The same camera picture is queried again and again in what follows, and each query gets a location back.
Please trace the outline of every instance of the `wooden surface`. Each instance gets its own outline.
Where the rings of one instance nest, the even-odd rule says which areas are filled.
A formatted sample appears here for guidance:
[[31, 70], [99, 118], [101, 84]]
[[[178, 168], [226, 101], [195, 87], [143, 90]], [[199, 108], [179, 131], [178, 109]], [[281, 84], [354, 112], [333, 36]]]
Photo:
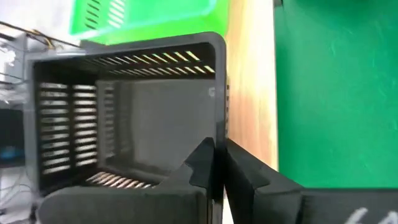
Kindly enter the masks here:
[[228, 136], [278, 167], [272, 0], [231, 0], [226, 35]]

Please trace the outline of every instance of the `green surface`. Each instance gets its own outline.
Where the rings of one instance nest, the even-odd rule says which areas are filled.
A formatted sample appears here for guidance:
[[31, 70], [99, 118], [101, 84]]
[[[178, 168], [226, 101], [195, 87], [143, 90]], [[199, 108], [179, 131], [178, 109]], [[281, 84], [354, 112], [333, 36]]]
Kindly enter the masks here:
[[280, 171], [306, 187], [398, 187], [398, 1], [275, 12]]
[[[206, 31], [224, 35], [228, 24], [229, 0], [95, 1], [75, 0], [71, 35], [111, 45]], [[120, 27], [109, 20], [121, 21]]]

